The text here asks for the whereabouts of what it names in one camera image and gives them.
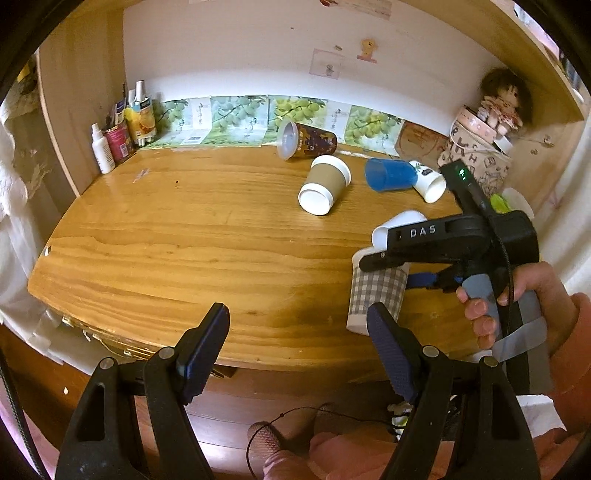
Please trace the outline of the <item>right hand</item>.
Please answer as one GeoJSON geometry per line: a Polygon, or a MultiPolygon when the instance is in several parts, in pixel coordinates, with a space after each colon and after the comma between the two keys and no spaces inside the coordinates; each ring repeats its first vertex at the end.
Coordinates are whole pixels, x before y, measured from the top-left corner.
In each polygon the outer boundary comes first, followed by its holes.
{"type": "MultiPolygon", "coordinates": [[[[527,291],[534,291],[547,322],[547,345],[553,355],[572,333],[579,309],[568,295],[563,283],[547,262],[526,264],[513,271],[514,299],[527,291]]],[[[472,322],[473,332],[481,350],[488,350],[496,342],[497,321],[488,315],[488,306],[482,299],[471,299],[463,287],[456,290],[464,305],[465,317],[472,322]]]]}

